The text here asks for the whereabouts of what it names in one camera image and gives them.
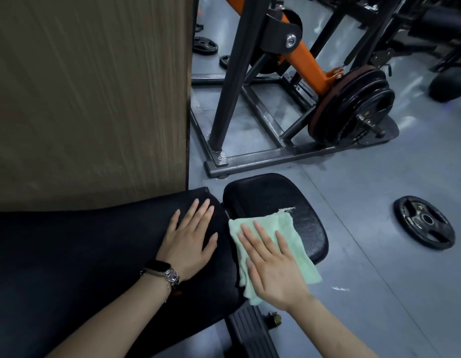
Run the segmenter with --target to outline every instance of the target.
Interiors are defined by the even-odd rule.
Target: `gym floor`
[[[331,11],[309,0],[284,0],[303,20],[303,40],[311,46]],[[230,54],[239,17],[225,0],[200,0],[198,35],[215,41],[213,56],[194,54],[192,72],[223,74],[218,59]],[[324,70],[341,65],[363,34],[346,17],[318,57]],[[436,59],[423,54],[392,59],[396,92],[391,116],[400,136],[360,150],[285,163],[226,179],[209,179],[204,154],[191,130],[189,188],[208,186],[220,200],[227,183],[269,172],[299,187],[320,217],[330,251],[318,264],[323,282],[311,291],[381,358],[461,357],[461,98],[446,104],[426,94]],[[285,129],[300,112],[279,86],[254,87]],[[195,89],[213,118],[220,88]],[[305,130],[294,142],[310,140]],[[239,99],[223,150],[228,156],[272,148],[273,144]],[[453,248],[438,252],[412,240],[396,221],[392,203],[405,195],[426,199],[456,231]],[[262,313],[274,310],[263,303]],[[298,325],[270,331],[282,357],[320,357]],[[161,352],[157,357],[223,357],[230,345],[224,322]]]

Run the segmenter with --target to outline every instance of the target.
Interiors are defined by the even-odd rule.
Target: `mint green towel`
[[[282,212],[281,210],[273,215],[256,217],[250,219],[236,219],[229,220],[229,230],[232,239],[237,246],[237,257],[239,259],[239,276],[240,276],[240,286],[245,286],[244,296],[250,300],[251,305],[258,305],[262,302],[257,294],[255,294],[254,287],[249,277],[249,272],[247,270],[247,258],[249,255],[245,251],[242,243],[237,237],[237,233],[241,231],[240,224],[245,223],[253,231],[255,236],[258,238],[259,235],[254,228],[253,221],[258,221],[260,225],[265,229],[269,234],[272,241],[278,246],[277,237],[275,232],[278,230],[282,236],[287,241],[287,244],[292,252],[295,260],[297,261],[298,266],[305,278],[307,284],[319,283],[322,280],[322,277],[318,273],[317,268],[311,262],[307,254],[305,253],[305,248],[303,247],[303,242],[298,232],[293,227],[293,219],[288,212]]]

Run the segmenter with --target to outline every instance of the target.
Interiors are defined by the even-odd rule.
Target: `watch face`
[[[166,272],[171,268],[171,265],[159,260],[150,260],[144,267],[157,272]]]

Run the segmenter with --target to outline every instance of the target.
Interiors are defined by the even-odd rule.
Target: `cleaning cloth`
[[[297,264],[307,284],[319,283],[322,280],[322,277],[318,273],[317,268],[305,253],[305,248],[303,247],[301,237],[293,227],[293,219],[288,212],[280,210],[273,215],[263,217],[229,220],[230,235],[232,236],[232,239],[237,246],[240,276],[239,285],[245,287],[244,296],[250,300],[251,305],[260,304],[262,299],[260,299],[257,294],[255,294],[254,287],[249,277],[249,271],[247,270],[247,258],[249,255],[237,237],[237,233],[241,231],[240,224],[245,223],[252,230],[255,236],[260,239],[260,236],[254,227],[253,221],[257,221],[260,225],[262,225],[262,227],[269,234],[270,238],[277,246],[279,246],[279,244],[277,242],[275,232],[279,231],[282,234],[282,236],[287,241],[293,257],[297,261]]]

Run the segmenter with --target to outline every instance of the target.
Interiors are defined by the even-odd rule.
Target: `wooden partition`
[[[186,189],[192,0],[0,0],[0,211]]]

